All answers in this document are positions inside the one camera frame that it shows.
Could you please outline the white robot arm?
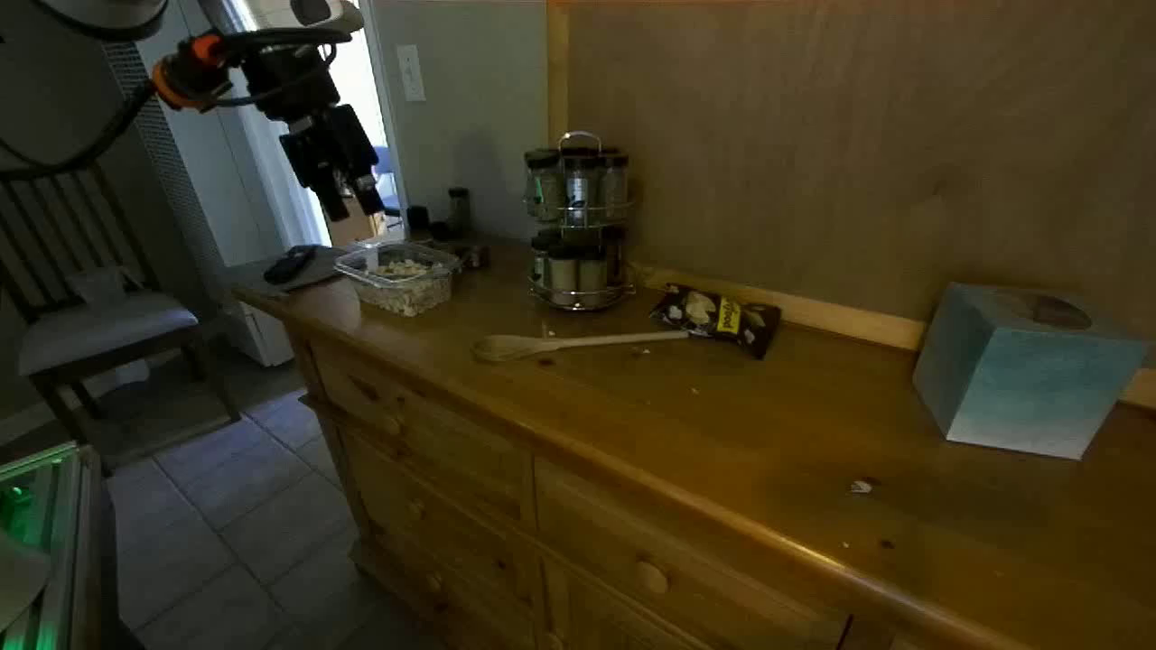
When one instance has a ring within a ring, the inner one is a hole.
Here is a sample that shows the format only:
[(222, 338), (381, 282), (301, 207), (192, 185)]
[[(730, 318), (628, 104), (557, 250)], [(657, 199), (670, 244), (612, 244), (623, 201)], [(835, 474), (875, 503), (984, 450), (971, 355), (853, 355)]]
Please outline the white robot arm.
[(5, 0), (5, 182), (94, 167), (147, 104), (255, 110), (329, 220), (383, 211), (381, 164), (329, 70), (353, 0)]

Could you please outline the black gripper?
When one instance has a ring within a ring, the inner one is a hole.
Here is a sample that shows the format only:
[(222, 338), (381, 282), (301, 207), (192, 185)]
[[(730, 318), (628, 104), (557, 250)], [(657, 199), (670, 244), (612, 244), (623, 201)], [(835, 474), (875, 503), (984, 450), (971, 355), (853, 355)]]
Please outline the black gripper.
[(365, 213), (381, 213), (374, 167), (381, 164), (362, 118), (352, 104), (322, 113), (312, 125), (283, 134), (283, 151), (305, 189), (316, 191), (329, 220), (347, 220), (347, 199)]

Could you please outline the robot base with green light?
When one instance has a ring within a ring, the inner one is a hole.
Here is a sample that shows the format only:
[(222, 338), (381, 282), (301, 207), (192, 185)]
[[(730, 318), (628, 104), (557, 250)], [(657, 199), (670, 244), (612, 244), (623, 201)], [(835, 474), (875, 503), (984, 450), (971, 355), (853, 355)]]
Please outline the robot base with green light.
[(116, 650), (116, 531), (91, 448), (0, 465), (0, 650)]

